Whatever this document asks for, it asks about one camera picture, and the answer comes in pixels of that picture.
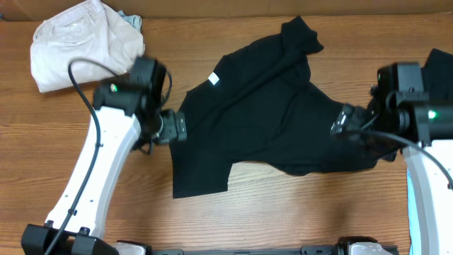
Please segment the black t-shirt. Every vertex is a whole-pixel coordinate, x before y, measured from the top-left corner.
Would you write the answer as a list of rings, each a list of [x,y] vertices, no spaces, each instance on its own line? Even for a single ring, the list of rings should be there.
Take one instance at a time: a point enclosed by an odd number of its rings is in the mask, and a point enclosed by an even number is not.
[[[174,198],[225,192],[238,162],[265,162],[294,176],[376,166],[377,156],[331,136],[343,104],[311,83],[307,59],[322,48],[296,17],[223,56],[187,92],[180,111],[188,136],[170,146]]]

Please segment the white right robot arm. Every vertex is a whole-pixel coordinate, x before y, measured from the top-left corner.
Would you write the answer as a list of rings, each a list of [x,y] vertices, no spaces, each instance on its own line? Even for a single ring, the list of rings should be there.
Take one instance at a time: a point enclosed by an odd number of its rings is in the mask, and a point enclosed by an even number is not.
[[[452,253],[452,102],[430,98],[420,65],[400,62],[377,72],[367,109],[346,104],[331,135],[379,159],[402,153],[411,176],[421,254]]]

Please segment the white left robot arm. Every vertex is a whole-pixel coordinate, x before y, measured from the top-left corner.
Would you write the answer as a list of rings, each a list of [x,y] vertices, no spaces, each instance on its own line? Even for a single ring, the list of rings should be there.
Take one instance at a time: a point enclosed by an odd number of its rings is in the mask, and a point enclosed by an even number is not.
[[[152,247],[103,240],[110,201],[130,152],[187,138],[182,112],[165,110],[162,92],[171,74],[157,59],[138,57],[127,76],[104,79],[90,101],[88,134],[71,178],[43,225],[29,224],[21,238],[26,255],[151,254]]]

